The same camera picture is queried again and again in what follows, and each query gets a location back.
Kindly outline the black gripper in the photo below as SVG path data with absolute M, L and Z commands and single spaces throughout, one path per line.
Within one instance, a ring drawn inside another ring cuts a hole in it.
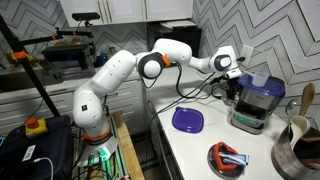
M 225 92 L 227 99 L 234 100 L 240 91 L 238 77 L 233 79 L 224 78 L 221 89 Z

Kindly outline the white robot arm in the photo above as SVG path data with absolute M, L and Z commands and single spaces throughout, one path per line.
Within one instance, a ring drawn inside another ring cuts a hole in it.
M 205 58 L 194 57 L 188 44 L 168 38 L 158 39 L 148 52 L 133 54 L 120 50 L 73 94 L 73 119 L 84 130 L 84 139 L 100 141 L 111 133 L 102 107 L 106 95 L 132 80 L 156 79 L 174 63 L 204 74 L 222 72 L 227 79 L 242 75 L 235 50 L 230 45 L 220 47 L 214 55 Z

